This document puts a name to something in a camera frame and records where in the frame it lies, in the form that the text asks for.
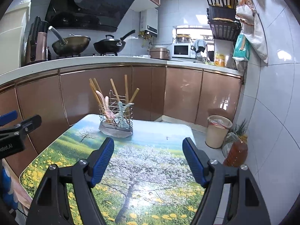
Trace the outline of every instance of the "towel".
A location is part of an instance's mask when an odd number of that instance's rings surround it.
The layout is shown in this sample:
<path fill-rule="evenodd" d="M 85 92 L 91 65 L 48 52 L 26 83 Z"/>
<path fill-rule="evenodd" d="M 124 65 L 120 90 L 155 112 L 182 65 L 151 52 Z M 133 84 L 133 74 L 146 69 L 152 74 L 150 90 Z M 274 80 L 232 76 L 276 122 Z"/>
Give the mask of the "towel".
<path fill-rule="evenodd" d="M 197 39 L 192 44 L 192 50 L 195 51 L 196 53 L 204 52 L 206 45 L 207 43 L 205 40 Z"/>

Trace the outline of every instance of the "microwave oven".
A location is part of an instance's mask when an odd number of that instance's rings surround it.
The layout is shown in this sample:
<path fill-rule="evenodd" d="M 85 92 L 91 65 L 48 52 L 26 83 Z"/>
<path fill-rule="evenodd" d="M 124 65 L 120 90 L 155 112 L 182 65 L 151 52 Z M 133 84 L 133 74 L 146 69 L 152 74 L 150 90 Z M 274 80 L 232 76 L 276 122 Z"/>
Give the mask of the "microwave oven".
<path fill-rule="evenodd" d="M 191 50 L 191 43 L 172 44 L 172 58 L 196 58 L 196 52 Z"/>

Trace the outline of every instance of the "black wok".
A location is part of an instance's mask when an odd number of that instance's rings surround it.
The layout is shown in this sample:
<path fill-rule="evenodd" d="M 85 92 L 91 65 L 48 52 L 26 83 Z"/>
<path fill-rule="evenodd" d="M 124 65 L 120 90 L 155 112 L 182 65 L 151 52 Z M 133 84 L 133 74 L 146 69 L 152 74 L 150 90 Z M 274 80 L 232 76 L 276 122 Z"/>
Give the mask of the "black wok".
<path fill-rule="evenodd" d="M 106 35 L 106 39 L 94 43 L 94 48 L 100 54 L 118 53 L 123 50 L 126 44 L 124 40 L 133 33 L 135 33 L 135 30 L 130 31 L 119 40 L 115 39 L 113 35 Z"/>

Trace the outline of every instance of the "dish rack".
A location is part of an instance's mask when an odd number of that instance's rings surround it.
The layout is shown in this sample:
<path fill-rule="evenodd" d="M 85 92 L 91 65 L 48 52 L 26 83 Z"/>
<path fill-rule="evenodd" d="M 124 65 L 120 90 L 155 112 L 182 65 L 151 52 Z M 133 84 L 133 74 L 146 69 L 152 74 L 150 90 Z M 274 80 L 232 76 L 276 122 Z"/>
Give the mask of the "dish rack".
<path fill-rule="evenodd" d="M 117 96 L 109 91 L 109 105 L 106 114 L 100 110 L 99 130 L 117 138 L 126 138 L 133 134 L 133 103 L 126 104 L 126 97 Z"/>

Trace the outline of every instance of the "water heater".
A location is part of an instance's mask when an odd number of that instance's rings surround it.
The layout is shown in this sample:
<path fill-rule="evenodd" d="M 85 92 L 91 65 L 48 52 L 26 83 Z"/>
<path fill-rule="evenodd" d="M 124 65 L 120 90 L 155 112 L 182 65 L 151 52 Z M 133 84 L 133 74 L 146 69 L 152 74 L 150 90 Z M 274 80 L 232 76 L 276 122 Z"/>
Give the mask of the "water heater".
<path fill-rule="evenodd" d="M 140 31 L 157 37 L 158 11 L 155 8 L 149 8 L 141 12 Z"/>

